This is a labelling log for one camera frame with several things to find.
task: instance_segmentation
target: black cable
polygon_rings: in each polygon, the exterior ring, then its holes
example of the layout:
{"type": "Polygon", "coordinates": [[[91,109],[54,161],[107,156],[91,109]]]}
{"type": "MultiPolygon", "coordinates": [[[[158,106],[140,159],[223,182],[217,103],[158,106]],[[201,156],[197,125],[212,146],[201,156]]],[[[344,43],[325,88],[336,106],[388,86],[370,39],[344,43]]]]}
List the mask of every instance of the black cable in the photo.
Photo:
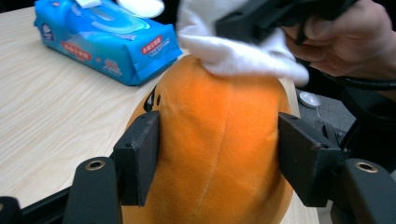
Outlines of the black cable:
{"type": "Polygon", "coordinates": [[[396,90],[396,80],[378,81],[354,77],[333,77],[322,72],[322,74],[332,81],[343,86],[354,87],[367,91],[392,91],[396,90]]]}

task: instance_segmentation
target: black plastic part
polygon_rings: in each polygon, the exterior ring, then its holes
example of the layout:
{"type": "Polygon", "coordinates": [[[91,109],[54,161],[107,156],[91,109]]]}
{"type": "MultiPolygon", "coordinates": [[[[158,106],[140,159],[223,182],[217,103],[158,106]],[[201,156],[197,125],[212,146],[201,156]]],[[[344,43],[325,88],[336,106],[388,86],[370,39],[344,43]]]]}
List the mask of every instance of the black plastic part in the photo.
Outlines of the black plastic part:
{"type": "Polygon", "coordinates": [[[160,114],[148,112],[137,117],[114,146],[113,158],[122,170],[123,205],[144,206],[157,166],[160,114]]]}
{"type": "MultiPolygon", "coordinates": [[[[355,2],[356,0],[249,0],[236,11],[216,21],[216,34],[258,44],[276,27],[304,23],[312,15],[332,21],[355,2]]],[[[304,33],[300,33],[299,37],[297,42],[303,42],[304,33]]]]}
{"type": "Polygon", "coordinates": [[[332,224],[357,224],[353,212],[346,212],[345,210],[339,208],[337,204],[332,205],[332,210],[330,213],[332,218],[332,224]]]}
{"type": "Polygon", "coordinates": [[[278,128],[280,171],[305,206],[326,206],[341,149],[293,115],[279,113],[278,128]]]}
{"type": "Polygon", "coordinates": [[[355,77],[333,77],[326,73],[323,75],[340,85],[363,89],[367,91],[391,91],[396,90],[396,80],[379,81],[355,77]]]}
{"type": "Polygon", "coordinates": [[[0,197],[0,223],[22,223],[22,213],[18,200],[12,197],[0,197]]]}
{"type": "Polygon", "coordinates": [[[396,182],[383,167],[348,159],[341,178],[357,223],[396,223],[396,182]]]}
{"type": "Polygon", "coordinates": [[[49,197],[22,209],[24,223],[61,223],[70,188],[58,191],[49,197]]]}
{"type": "Polygon", "coordinates": [[[323,122],[322,120],[315,120],[315,130],[323,134],[327,139],[334,142],[337,146],[341,146],[346,132],[334,128],[330,123],[323,122]]]}
{"type": "Polygon", "coordinates": [[[396,170],[396,104],[374,91],[344,88],[340,100],[357,119],[341,148],[351,158],[375,162],[390,173],[396,170]]]}
{"type": "Polygon", "coordinates": [[[63,224],[122,223],[116,168],[107,157],[80,164],[70,189],[63,224]]]}

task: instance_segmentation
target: blue package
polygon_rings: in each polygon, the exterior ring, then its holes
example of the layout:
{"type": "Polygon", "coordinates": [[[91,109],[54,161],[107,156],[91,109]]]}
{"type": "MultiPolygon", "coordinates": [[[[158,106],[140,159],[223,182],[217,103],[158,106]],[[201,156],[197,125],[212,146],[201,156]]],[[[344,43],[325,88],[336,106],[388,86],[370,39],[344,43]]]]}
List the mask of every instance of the blue package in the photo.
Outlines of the blue package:
{"type": "Polygon", "coordinates": [[[35,14],[44,45],[125,85],[159,75],[182,53],[172,25],[137,18],[110,0],[90,8],[38,0],[35,14]]]}

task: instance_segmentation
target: white object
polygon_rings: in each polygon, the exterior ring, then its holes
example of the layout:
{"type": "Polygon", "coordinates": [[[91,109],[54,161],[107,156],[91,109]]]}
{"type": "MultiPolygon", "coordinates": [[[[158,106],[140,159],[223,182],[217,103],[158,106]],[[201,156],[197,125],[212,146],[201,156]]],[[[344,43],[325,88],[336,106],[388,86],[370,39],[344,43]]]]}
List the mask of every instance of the white object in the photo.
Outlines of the white object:
{"type": "Polygon", "coordinates": [[[82,8],[98,7],[102,5],[101,0],[76,0],[82,8]]]}
{"type": "Polygon", "coordinates": [[[320,99],[314,93],[301,91],[299,94],[299,99],[303,105],[308,107],[318,108],[321,105],[320,99]]]}
{"type": "Polygon", "coordinates": [[[306,69],[295,62],[280,28],[258,45],[216,36],[215,21],[248,0],[181,0],[177,34],[184,49],[219,76],[287,77],[297,86],[308,81],[306,69]]]}
{"type": "Polygon", "coordinates": [[[162,0],[117,0],[117,3],[140,18],[159,16],[165,9],[162,0]]]}

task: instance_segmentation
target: light wood surface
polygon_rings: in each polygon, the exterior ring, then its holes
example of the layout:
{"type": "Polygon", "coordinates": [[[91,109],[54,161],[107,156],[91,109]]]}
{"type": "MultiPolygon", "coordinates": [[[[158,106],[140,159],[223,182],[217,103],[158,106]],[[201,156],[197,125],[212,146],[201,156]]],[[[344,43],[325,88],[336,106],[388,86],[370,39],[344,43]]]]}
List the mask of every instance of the light wood surface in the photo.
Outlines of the light wood surface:
{"type": "MultiPolygon", "coordinates": [[[[0,196],[21,207],[71,185],[77,166],[109,156],[159,77],[128,87],[45,47],[32,7],[0,14],[0,196]]],[[[282,80],[292,111],[295,90],[282,80]]],[[[283,223],[318,223],[297,197],[283,223]]]]}

